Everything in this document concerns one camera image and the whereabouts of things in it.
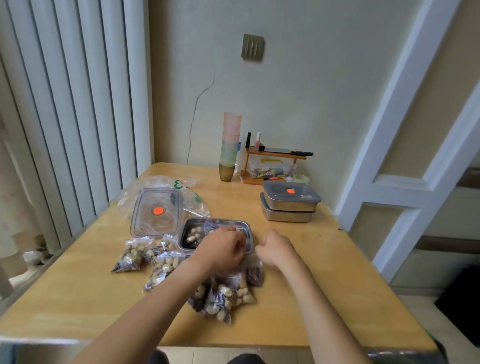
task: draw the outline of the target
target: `metal food container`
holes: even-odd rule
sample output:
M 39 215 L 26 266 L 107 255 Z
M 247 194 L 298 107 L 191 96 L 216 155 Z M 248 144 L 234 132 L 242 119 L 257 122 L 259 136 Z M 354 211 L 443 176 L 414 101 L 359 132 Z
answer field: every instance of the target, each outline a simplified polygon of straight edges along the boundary
M 304 183 L 265 181 L 264 191 L 266 204 L 271 210 L 311 212 L 322 200 Z
M 308 222 L 312 218 L 314 211 L 277 211 L 272 210 L 265 200 L 265 194 L 260 193 L 260 201 L 262 202 L 262 211 L 265 218 L 271 221 L 285 221 L 285 222 Z
M 204 228 L 205 222 L 210 221 L 212 223 L 218 225 L 233 225 L 237 228 L 237 230 L 243 231 L 245 233 L 245 242 L 246 242 L 246 251 L 245 254 L 250 254 L 253 252 L 254 244 L 253 244 L 253 233 L 250 225 L 241 220 L 230 220 L 227 218 L 188 218 L 183 223 L 183 226 L 180 230 L 179 234 L 179 247 L 180 249 L 187 251 L 187 252 L 194 252 L 195 249 L 189 249 L 185 247 L 185 239 L 189 232 L 193 228 L 201 227 Z
M 135 202 L 130 233 L 136 238 L 176 234 L 181 223 L 182 196 L 175 188 L 144 188 Z

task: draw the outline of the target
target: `wooden table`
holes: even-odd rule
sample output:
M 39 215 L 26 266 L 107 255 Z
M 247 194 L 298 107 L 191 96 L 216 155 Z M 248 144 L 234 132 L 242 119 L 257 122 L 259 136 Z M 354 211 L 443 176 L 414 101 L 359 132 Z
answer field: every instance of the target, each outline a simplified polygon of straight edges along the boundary
M 375 268 L 319 204 L 309 223 L 267 221 L 261 186 L 237 178 L 222 182 L 217 169 L 167 163 L 143 175 L 198 178 L 193 189 L 211 216 L 247 221 L 256 239 L 268 230 L 288 235 L 337 311 L 365 348 L 433 351 L 435 344 Z M 0 336 L 43 341 L 91 340 L 143 297 L 151 268 L 111 274 L 130 238 L 130 222 L 110 207 L 0 319 Z M 308 346 L 295 298 L 283 276 L 265 270 L 257 305 L 233 311 L 233 325 L 203 320 L 187 304 L 161 344 L 186 346 Z

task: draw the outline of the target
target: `gray container lid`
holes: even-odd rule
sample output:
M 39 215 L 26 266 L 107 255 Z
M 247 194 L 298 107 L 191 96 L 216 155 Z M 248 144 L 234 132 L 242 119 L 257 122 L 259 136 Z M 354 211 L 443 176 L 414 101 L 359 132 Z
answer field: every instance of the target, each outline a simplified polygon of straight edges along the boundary
M 175 235 L 181 223 L 181 192 L 175 188 L 144 188 L 133 209 L 130 233 L 136 238 Z
M 317 204 L 322 200 L 317 192 L 304 183 L 264 181 L 264 191 L 277 201 Z

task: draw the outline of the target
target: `light switch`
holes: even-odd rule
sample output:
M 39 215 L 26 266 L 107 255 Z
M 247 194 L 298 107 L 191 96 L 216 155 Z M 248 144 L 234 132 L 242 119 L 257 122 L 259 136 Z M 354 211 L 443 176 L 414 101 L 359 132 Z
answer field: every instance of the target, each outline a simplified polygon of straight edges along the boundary
M 243 35 L 241 57 L 248 61 L 260 62 L 264 56 L 265 39 L 252 34 Z

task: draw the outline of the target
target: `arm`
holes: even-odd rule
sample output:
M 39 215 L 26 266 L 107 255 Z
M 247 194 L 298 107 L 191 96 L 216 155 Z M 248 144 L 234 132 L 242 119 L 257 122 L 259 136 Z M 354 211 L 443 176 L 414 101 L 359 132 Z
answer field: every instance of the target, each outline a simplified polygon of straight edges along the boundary
M 235 228 L 208 234 L 195 253 L 78 354 L 72 364 L 146 363 L 178 311 L 209 276 L 236 267 L 245 235 Z
M 371 363 L 286 236 L 273 230 L 255 250 L 266 264 L 280 269 L 292 288 L 316 363 Z

